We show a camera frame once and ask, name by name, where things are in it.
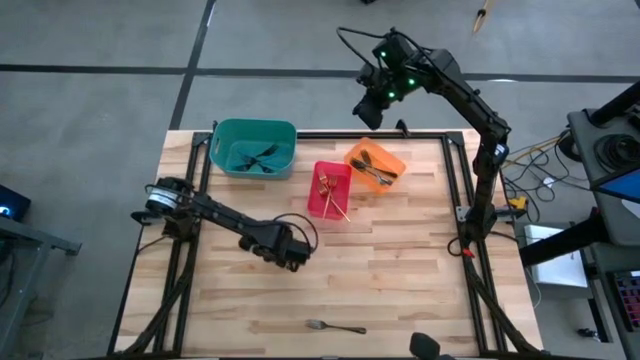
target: computer monitor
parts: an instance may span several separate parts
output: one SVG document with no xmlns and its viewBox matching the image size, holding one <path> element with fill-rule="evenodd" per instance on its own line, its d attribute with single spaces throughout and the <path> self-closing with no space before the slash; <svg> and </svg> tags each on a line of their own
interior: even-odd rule
<svg viewBox="0 0 640 360">
<path fill-rule="evenodd" d="M 0 185 L 0 216 L 22 221 L 31 200 Z"/>
<path fill-rule="evenodd" d="M 640 203 L 640 163 L 595 181 L 591 190 Z"/>
</svg>

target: wooden table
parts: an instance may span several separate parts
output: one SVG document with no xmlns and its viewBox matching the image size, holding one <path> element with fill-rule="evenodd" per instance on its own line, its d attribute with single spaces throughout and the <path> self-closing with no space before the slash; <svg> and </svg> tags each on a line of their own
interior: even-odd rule
<svg viewBox="0 0 640 360">
<path fill-rule="evenodd" d="M 472 159 L 478 135 L 460 131 Z M 191 137 L 191 131 L 167 134 L 159 177 L 184 177 Z M 208 193 L 257 219 L 285 212 L 306 214 L 314 163 L 342 162 L 356 142 L 299 141 L 295 172 L 288 181 L 234 179 L 213 167 Z M 408 357 L 414 331 L 439 341 L 443 354 L 478 354 L 462 263 L 446 251 L 457 232 L 441 143 L 377 142 L 407 164 L 406 174 L 381 197 L 354 180 L 348 209 L 352 223 L 312 218 L 321 233 L 320 246 L 297 273 L 240 250 L 238 235 L 204 225 L 183 356 Z M 463 195 L 459 164 L 456 172 Z M 505 204 L 501 189 L 495 203 Z M 146 228 L 141 244 L 158 238 L 161 229 L 160 225 Z M 513 234 L 506 224 L 495 230 Z M 487 247 L 501 306 L 528 341 L 541 348 L 516 244 L 490 236 Z M 167 240 L 138 256 L 116 350 L 131 344 L 156 312 L 170 249 Z M 484 307 L 483 318 L 495 349 Z M 305 319 L 364 326 L 368 333 L 313 331 L 304 327 Z M 167 347 L 173 339 L 171 321 L 169 329 Z"/>
</svg>

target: pink plastic container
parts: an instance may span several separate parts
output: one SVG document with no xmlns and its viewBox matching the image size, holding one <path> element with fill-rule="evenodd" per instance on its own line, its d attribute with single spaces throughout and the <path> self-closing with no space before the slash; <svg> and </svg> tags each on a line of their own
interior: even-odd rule
<svg viewBox="0 0 640 360">
<path fill-rule="evenodd" d="M 348 215 L 349 205 L 349 190 L 351 188 L 351 167 L 345 164 L 332 163 L 327 161 L 316 162 L 313 168 L 313 179 L 311 180 L 311 189 L 309 191 L 309 202 L 307 203 L 307 209 L 309 214 L 313 217 L 322 218 L 324 206 L 327 201 L 327 195 L 322 196 L 319 192 L 320 186 L 320 171 L 323 171 L 328 177 L 335 176 L 337 179 L 336 187 L 331 189 L 331 195 L 336 204 Z M 327 208 L 327 216 L 325 219 L 341 220 L 344 219 L 342 214 L 336 209 L 336 207 L 329 202 Z"/>
</svg>

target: concrete floor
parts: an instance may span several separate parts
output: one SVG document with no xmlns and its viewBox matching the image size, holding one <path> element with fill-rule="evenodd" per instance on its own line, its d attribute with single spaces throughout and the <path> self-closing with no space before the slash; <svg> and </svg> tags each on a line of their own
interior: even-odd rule
<svg viewBox="0 0 640 360">
<path fill-rule="evenodd" d="M 0 64 L 186 67 L 206 0 L 8 0 L 0 4 Z M 446 47 L 463 71 L 640 76 L 640 10 L 632 0 L 498 2 L 472 37 L 482 0 L 218 0 L 199 66 L 354 70 L 334 29 L 396 25 L 425 46 Z M 363 52 L 372 47 L 354 38 Z M 54 318 L 23 329 L 19 349 L 47 359 L 103 355 L 111 336 L 144 205 L 182 76 L 0 72 L 0 183 L 33 200 L 28 222 L 83 242 L 54 256 L 39 294 Z M 629 84 L 474 82 L 513 128 L 512 148 L 557 135 L 566 113 L 597 107 Z M 196 77 L 182 129 L 230 117 L 286 119 L 298 128 L 359 128 L 363 90 L 348 79 Z M 412 128 L 468 125 L 443 100 L 414 95 L 385 113 Z M 576 176 L 580 165 L 570 164 Z M 562 173 L 555 159 L 549 170 Z M 537 185 L 533 179 L 523 186 Z M 589 193 L 555 185 L 543 221 L 581 220 Z M 545 348 L 623 358 L 619 343 L 575 335 L 592 326 L 585 300 L 543 290 L 536 310 Z"/>
</svg>

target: teal bin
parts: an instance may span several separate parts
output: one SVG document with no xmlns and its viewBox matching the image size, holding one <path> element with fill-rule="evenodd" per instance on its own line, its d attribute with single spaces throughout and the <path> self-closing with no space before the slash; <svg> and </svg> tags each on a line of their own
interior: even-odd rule
<svg viewBox="0 0 640 360">
<path fill-rule="evenodd" d="M 216 126 L 209 156 L 228 176 L 287 179 L 297 138 L 287 121 L 227 119 Z"/>
</svg>

